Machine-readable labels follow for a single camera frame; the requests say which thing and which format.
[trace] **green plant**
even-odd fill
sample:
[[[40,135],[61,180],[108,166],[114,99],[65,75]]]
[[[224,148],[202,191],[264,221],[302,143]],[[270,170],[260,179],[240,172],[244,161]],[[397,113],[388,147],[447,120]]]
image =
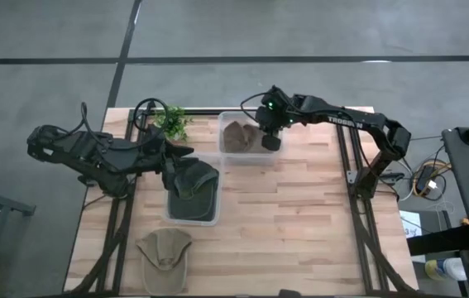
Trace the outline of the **green plant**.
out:
[[[154,124],[161,127],[166,119],[164,110],[156,111]],[[175,141],[184,141],[188,139],[188,135],[184,128],[186,124],[191,123],[191,117],[184,115],[184,109],[177,106],[168,106],[168,123],[164,131],[166,137]]]

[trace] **clear plastic bin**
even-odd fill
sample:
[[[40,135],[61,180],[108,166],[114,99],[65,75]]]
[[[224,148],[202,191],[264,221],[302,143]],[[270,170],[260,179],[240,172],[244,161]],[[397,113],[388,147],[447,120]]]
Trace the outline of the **clear plastic bin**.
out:
[[[255,112],[248,112],[252,117],[255,117]],[[244,112],[223,112],[218,116],[218,152],[221,156],[227,159],[230,163],[238,165],[273,165],[281,150],[269,151],[268,153],[227,153],[223,147],[223,131],[230,123],[237,121],[241,125],[251,124],[258,127],[258,123],[250,119]],[[280,132],[278,138],[282,138],[282,132]]]
[[[225,174],[223,159],[219,154],[215,153],[192,153],[186,157],[197,157],[201,161],[208,163],[210,166],[219,171],[218,177],[218,192],[216,194],[216,206],[213,219],[211,221],[198,221],[198,220],[187,220],[187,219],[172,219],[170,217],[170,207],[168,204],[169,192],[166,191],[166,204],[165,204],[165,214],[164,220],[174,224],[191,224],[198,226],[213,226],[218,222],[219,219],[219,210],[221,208],[221,193],[223,188],[223,175]]]

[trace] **gray floor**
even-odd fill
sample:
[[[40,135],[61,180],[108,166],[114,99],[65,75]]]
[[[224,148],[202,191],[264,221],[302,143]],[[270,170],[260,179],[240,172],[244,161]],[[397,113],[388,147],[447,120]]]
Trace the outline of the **gray floor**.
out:
[[[1,0],[0,58],[118,57],[131,7],[132,0]],[[177,55],[469,55],[469,0],[145,0],[129,56]],[[0,194],[38,206],[33,218],[13,216],[8,225],[0,296],[61,291],[85,188],[73,171],[32,160],[26,138],[41,124],[73,127],[82,101],[100,127],[115,69],[0,65]],[[116,105],[155,96],[186,107],[237,106],[273,84],[374,106],[414,137],[469,125],[469,62],[127,65]],[[440,145],[412,142],[407,159],[418,164]],[[447,179],[457,224],[464,209]],[[411,198],[400,208],[435,207]]]

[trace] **wooden tabletop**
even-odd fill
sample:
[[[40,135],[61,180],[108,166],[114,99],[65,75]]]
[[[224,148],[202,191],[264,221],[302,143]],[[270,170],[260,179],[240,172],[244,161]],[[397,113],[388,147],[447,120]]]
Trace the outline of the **wooden tabletop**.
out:
[[[123,137],[128,110],[110,108],[103,130]],[[187,132],[188,146],[196,152],[217,153],[217,117],[194,117]],[[366,155],[372,158],[377,153],[376,144],[368,134],[360,135]],[[348,155],[352,158],[351,147]],[[86,202],[100,195],[99,189],[91,189]],[[83,212],[65,290],[77,286],[100,256],[110,202],[103,199]],[[395,197],[378,194],[372,205],[383,253],[417,289]],[[282,150],[273,166],[225,165],[220,215],[214,227],[167,223],[162,218],[164,212],[160,176],[146,173],[137,181],[121,295],[147,295],[135,241],[165,227],[183,229],[193,238],[183,295],[276,296],[280,289],[303,295],[364,293],[332,124],[297,124],[284,131]],[[372,276],[376,276],[373,257],[369,259]],[[112,280],[112,269],[108,279]]]

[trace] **brown cloth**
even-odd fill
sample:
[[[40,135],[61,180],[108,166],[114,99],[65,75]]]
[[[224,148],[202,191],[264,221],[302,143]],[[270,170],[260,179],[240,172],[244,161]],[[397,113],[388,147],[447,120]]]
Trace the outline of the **brown cloth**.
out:
[[[229,123],[223,130],[223,152],[226,153],[271,153],[261,145],[265,133],[251,124],[237,121]]]
[[[177,228],[158,229],[136,241],[142,253],[142,280],[149,294],[175,295],[183,290],[190,244],[190,235]]]

